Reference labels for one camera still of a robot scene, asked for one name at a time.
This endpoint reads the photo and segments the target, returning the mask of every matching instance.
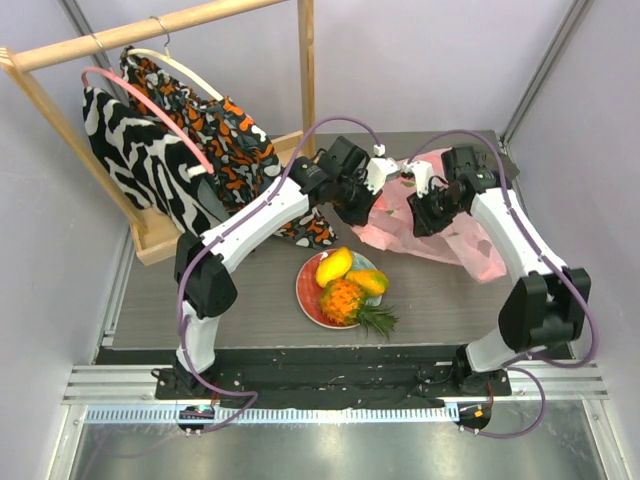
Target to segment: yellow mango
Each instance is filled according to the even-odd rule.
[[[316,270],[316,282],[322,288],[331,280],[342,278],[353,265],[353,255],[347,247],[340,247],[320,262]]]
[[[351,270],[344,278],[359,285],[370,297],[382,295],[389,288],[389,279],[380,270]]]

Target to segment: red plate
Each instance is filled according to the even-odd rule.
[[[323,259],[323,255],[331,254],[335,250],[327,250],[326,252],[318,253],[307,260],[296,279],[296,296],[298,297],[298,303],[302,308],[302,311],[311,321],[325,328],[332,328],[336,330],[343,330],[345,328],[355,328],[359,323],[354,325],[338,325],[334,321],[328,319],[322,310],[320,309],[320,295],[322,294],[322,287],[316,283],[316,270],[320,261]],[[374,265],[359,253],[352,252],[354,257],[354,270],[361,270],[363,268],[375,269]],[[375,297],[369,299],[373,305],[380,303],[381,297]]]

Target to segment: wooden pole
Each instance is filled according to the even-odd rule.
[[[169,13],[159,18],[169,32],[176,32],[283,1],[285,0],[218,0],[217,2]],[[160,22],[150,18],[122,27],[112,28],[111,30],[104,30],[96,33],[96,38],[104,46],[104,50],[109,50],[164,35],[164,33]],[[17,69],[23,72],[30,72],[38,68],[57,65],[87,55],[94,55],[101,50],[92,36],[85,35],[73,40],[66,40],[18,53],[14,55],[13,63]]]
[[[300,86],[302,90],[302,129],[306,132],[316,121],[315,59],[313,54],[313,0],[298,0],[298,39],[300,42]],[[308,157],[316,153],[316,138],[305,144]]]
[[[80,136],[69,119],[58,108],[49,94],[42,88],[38,81],[28,72],[22,72],[14,65],[14,54],[8,48],[0,48],[0,65],[9,74],[14,82],[22,89],[24,94],[33,102],[40,113],[47,119],[62,139],[80,157],[87,169],[98,180],[102,187],[113,198],[129,219],[142,232],[147,231],[146,223],[131,201],[122,193],[118,185],[111,179],[107,171],[93,155],[84,138]]]

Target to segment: wooden clothing rack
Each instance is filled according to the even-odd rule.
[[[73,127],[73,124],[30,72],[283,1],[285,0],[218,0],[22,53],[14,53],[9,48],[0,48],[2,68],[78,155],[85,167],[89,169],[127,216],[131,225],[136,253],[145,265],[151,265],[174,256],[180,231],[168,216],[160,214],[152,208],[138,210],[131,203],[93,155],[86,136]],[[306,131],[315,121],[313,0],[297,1],[302,127],[303,131]],[[293,149],[300,142],[302,135],[303,132],[298,131],[273,141],[278,158],[283,164],[289,161]],[[309,139],[303,151],[309,156],[315,152],[314,137]]]

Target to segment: pink fabric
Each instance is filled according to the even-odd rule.
[[[207,160],[207,158],[200,151],[200,149],[195,145],[195,143],[191,141],[189,136],[186,133],[184,133],[182,129],[178,127],[178,125],[176,125],[175,122],[171,120],[169,116],[162,111],[162,109],[160,109],[160,107],[158,107],[155,103],[153,103],[151,99],[147,98],[145,94],[136,90],[135,87],[125,82],[115,73],[110,72],[108,70],[104,70],[102,68],[98,68],[98,67],[86,67],[84,70],[82,70],[81,78],[82,78],[82,84],[85,86],[85,88],[89,86],[89,81],[87,80],[87,73],[89,72],[98,73],[103,77],[108,78],[112,82],[117,83],[119,86],[124,88],[127,92],[129,92],[131,95],[133,95],[142,103],[144,103],[144,105],[149,110],[151,110],[156,115],[156,117],[162,120],[165,123],[165,125],[169,127],[171,131],[175,133],[180,138],[180,140],[182,140],[185,143],[185,145],[189,148],[189,150],[191,150],[193,154],[196,156],[198,161],[204,166],[207,172],[213,173],[213,165],[211,165],[209,160]]]
[[[436,174],[443,176],[440,155],[444,151],[434,150],[416,160],[430,162]],[[415,238],[413,217],[407,203],[407,197],[414,192],[413,181],[398,178],[387,183],[371,210],[369,223],[364,227],[352,227],[353,231],[364,243],[380,250],[462,265],[480,283],[506,274],[502,257],[489,236],[466,213],[457,215],[453,223],[437,235]]]

